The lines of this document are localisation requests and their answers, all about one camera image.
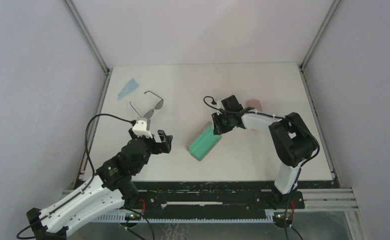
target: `dark lens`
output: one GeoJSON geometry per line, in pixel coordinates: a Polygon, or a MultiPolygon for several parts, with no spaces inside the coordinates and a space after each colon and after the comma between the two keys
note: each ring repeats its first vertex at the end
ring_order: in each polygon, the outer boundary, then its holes
{"type": "Polygon", "coordinates": [[[152,117],[153,114],[154,114],[154,110],[152,109],[149,110],[149,112],[147,112],[143,117],[149,119],[152,117]]]}
{"type": "Polygon", "coordinates": [[[160,108],[162,108],[162,105],[164,105],[164,100],[159,101],[159,103],[156,104],[155,109],[159,110],[160,108]]]}

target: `wall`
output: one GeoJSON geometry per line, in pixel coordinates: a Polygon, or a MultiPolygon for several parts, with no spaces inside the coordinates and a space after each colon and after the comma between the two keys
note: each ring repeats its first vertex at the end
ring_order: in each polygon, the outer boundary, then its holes
{"type": "Polygon", "coordinates": [[[109,67],[301,63],[332,0],[76,0],[109,67]]]}
{"type": "Polygon", "coordinates": [[[390,239],[390,1],[343,1],[307,66],[371,239],[390,239]]]}
{"type": "Polygon", "coordinates": [[[61,1],[0,0],[0,240],[72,182],[103,79],[61,1]]]}

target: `eyeglasses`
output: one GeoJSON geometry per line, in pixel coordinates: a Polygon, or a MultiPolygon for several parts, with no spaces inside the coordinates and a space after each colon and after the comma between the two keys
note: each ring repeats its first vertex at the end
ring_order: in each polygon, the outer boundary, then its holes
{"type": "MultiPolygon", "coordinates": [[[[146,94],[146,93],[149,93],[149,92],[152,93],[153,95],[159,97],[161,100],[155,105],[155,107],[154,107],[153,109],[149,110],[147,113],[145,113],[145,115],[143,115],[143,117],[144,117],[144,118],[147,118],[147,119],[149,119],[149,118],[152,117],[152,115],[154,114],[154,111],[155,111],[155,110],[161,109],[162,106],[164,105],[164,100],[163,100],[160,96],[156,95],[155,93],[153,93],[153,92],[151,92],[151,91],[146,91],[145,94],[146,94]]],[[[140,115],[140,113],[133,107],[133,105],[131,104],[131,102],[130,102],[130,106],[131,106],[131,108],[132,108],[135,112],[137,112],[137,114],[138,114],[140,117],[142,117],[142,116],[140,115]]]]}

